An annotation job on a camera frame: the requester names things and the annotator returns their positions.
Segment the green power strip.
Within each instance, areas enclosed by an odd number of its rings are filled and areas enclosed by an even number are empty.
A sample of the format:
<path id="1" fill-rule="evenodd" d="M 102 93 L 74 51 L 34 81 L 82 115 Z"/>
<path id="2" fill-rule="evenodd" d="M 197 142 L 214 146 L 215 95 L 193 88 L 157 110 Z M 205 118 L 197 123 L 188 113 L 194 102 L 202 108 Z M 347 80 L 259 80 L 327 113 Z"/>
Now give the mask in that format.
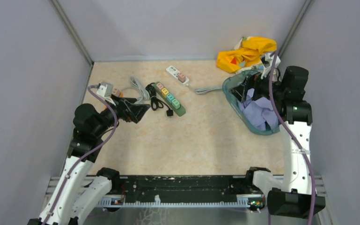
<path id="1" fill-rule="evenodd" d="M 183 104 L 180 103 L 180 101 L 161 82 L 152 83 L 152 86 L 177 116 L 181 117 L 186 114 L 186 108 Z"/>

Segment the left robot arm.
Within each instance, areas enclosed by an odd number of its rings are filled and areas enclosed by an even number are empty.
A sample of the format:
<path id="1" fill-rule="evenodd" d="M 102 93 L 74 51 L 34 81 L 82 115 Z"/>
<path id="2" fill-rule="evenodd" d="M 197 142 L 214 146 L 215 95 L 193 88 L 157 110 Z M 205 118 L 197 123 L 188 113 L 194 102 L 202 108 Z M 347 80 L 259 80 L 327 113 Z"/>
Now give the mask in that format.
<path id="1" fill-rule="evenodd" d="M 120 173 L 102 168 L 89 187 L 80 194 L 81 185 L 101 148 L 106 144 L 103 135 L 110 130 L 112 137 L 119 120 L 137 124 L 149 110 L 148 104 L 137 104 L 134 98 L 113 97 L 104 101 L 106 108 L 98 112 L 92 104 L 81 104 L 74 112 L 73 138 L 70 142 L 64 170 L 53 194 L 30 225 L 82 225 L 101 200 L 110 193 L 120 192 Z"/>

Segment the light green plug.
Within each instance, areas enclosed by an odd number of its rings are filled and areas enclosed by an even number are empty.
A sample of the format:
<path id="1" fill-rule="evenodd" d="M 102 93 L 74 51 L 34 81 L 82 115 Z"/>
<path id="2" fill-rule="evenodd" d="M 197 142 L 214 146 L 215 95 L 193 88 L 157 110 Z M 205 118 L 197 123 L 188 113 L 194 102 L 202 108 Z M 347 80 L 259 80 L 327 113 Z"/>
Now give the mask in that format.
<path id="1" fill-rule="evenodd" d="M 179 101 L 177 99 L 173 99 L 171 101 L 171 105 L 173 106 L 174 109 L 179 109 L 181 107 L 181 104 L 179 103 Z"/>

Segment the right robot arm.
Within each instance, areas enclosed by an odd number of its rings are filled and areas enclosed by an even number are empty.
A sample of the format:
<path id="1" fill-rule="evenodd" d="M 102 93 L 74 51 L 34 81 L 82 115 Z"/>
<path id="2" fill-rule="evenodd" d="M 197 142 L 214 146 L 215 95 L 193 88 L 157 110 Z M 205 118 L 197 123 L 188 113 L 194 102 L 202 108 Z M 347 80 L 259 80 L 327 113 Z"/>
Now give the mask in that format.
<path id="1" fill-rule="evenodd" d="M 263 167 L 251 167 L 246 172 L 245 188 L 250 193 L 261 191 L 270 215 L 307 219 L 326 206 L 325 198 L 316 193 L 316 179 L 310 161 L 309 136 L 312 128 L 312 108 L 304 100 L 308 70 L 288 66 L 279 80 L 248 70 L 226 79 L 222 85 L 227 101 L 246 127 L 257 135 L 280 132 L 284 143 L 285 172 L 278 181 Z M 267 100 L 276 123 L 267 121 L 258 129 L 245 110 L 252 104 Z"/>

